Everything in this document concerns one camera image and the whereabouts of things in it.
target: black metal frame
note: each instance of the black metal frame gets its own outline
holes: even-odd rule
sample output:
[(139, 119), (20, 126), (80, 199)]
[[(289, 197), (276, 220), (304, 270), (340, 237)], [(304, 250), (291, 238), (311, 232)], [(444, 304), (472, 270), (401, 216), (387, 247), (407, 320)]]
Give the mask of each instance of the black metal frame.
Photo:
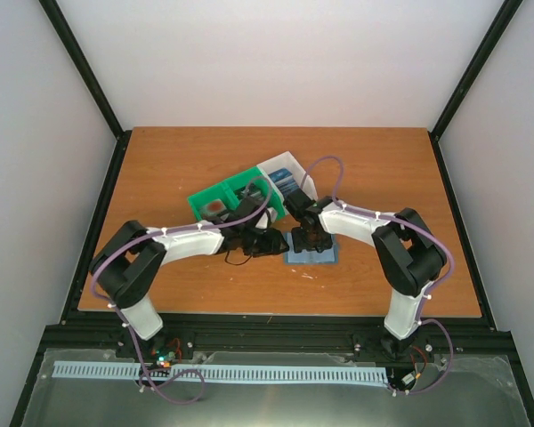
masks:
[[(430, 139), (482, 314), (481, 318), (445, 318), (443, 324), (451, 334), (454, 347), (459, 348), (464, 354), (506, 355), (509, 358), (524, 406), (532, 425), (534, 425), (534, 400), (530, 393), (530, 387), (524, 376), (512, 336), (510, 333), (496, 330), (439, 146), (441, 136), (447, 129), (451, 118), (455, 115), (521, 3), (522, 0), (505, 0), (503, 2), (437, 124), (430, 132)], [(44, 331), (36, 358), (28, 373), (26, 386), (21, 393), (19, 404), (12, 418), (12, 426), (22, 423), (41, 360), (47, 349), (109, 348), (116, 349), (123, 355), (127, 355), (126, 353), (130, 351), (127, 345), (117, 345), (118, 342), (126, 342), (126, 336), (114, 313), (83, 312), (77, 309), (77, 305), (87, 279), (87, 266), (93, 258), (93, 251), (117, 183), (131, 131), (124, 132), (120, 126), (56, 1), (40, 0), (40, 4), (60, 36), (71, 59), (75, 62), (77, 70), (84, 79), (111, 131), (115, 134), (117, 145), (95, 207), (83, 251), (79, 257), (69, 296), (62, 312), (61, 322), (59, 325), (48, 326)], [(353, 354), (353, 358), (356, 360), (372, 361), (378, 366), (404, 367), (408, 364), (407, 360), (392, 362), (379, 349), (371, 345), (372, 342), (378, 340), (383, 332), (384, 318), (382, 317), (271, 317), (166, 313), (162, 315), (162, 318), (165, 322), (165, 330), (174, 332), (174, 336), (190, 338), (194, 344), (191, 350), (334, 352)], [(421, 328), (417, 339), (423, 343), (430, 342), (436, 349), (435, 351), (439, 353), (447, 351), (448, 345), (444, 336), (432, 326)], [(360, 351), (353, 351), (355, 343), (361, 344)]]

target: wooden table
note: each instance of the wooden table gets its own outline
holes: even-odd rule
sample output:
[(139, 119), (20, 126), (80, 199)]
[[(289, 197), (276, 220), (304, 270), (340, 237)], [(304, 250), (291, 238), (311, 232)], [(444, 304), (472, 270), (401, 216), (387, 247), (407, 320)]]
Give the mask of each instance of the wooden table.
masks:
[[(153, 227), (193, 223), (187, 196), (287, 150), (305, 168), (327, 154), (341, 157), (346, 174), (338, 194), (351, 205), (416, 209), (457, 260), (455, 275), (435, 291), (425, 315), (481, 315), (425, 129), (135, 128), (98, 249), (128, 220)], [(320, 197), (330, 194), (337, 172), (332, 161), (317, 166), (312, 176)], [(276, 222), (281, 230), (295, 225), (289, 216)], [(375, 249), (337, 240), (338, 264), (291, 266), (282, 255), (237, 267), (222, 255), (172, 262), (159, 271), (150, 297), (168, 312), (384, 315), (391, 288)], [(107, 308), (85, 291), (79, 309)]]

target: light blue pad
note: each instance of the light blue pad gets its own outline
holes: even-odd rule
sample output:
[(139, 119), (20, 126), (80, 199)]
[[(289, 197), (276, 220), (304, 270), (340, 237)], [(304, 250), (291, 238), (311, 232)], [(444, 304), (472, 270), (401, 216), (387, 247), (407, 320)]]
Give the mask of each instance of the light blue pad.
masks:
[(289, 245), (288, 252), (285, 252), (285, 263), (287, 264), (336, 264), (338, 262), (338, 244), (334, 236), (332, 237), (332, 247), (320, 254), (316, 251), (302, 251), (295, 254), (291, 233), (285, 233), (285, 240)]

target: gray wall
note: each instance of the gray wall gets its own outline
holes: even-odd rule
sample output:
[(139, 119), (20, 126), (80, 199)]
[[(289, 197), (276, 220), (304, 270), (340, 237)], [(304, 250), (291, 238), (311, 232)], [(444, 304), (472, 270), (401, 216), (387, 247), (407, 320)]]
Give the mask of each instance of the gray wall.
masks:
[(59, 321), (113, 141), (39, 2), (0, 1), (0, 426)]
[(534, 394), (534, 0), (524, 2), (441, 141), (498, 327)]
[(125, 127), (428, 127), (501, 4), (60, 0)]

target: white slotted strip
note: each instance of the white slotted strip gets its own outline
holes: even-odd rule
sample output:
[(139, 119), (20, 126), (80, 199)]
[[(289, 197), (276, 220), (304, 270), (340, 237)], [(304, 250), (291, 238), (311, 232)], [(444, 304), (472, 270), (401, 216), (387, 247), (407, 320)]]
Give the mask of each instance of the white slotted strip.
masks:
[[(141, 365), (117, 362), (57, 361), (53, 378), (135, 380)], [(208, 383), (238, 384), (354, 384), (385, 386), (387, 378), (382, 367), (266, 367), (235, 365), (174, 365), (170, 373), (156, 372), (155, 381), (164, 381), (185, 369), (197, 369)], [(176, 381), (199, 382), (194, 374)]]

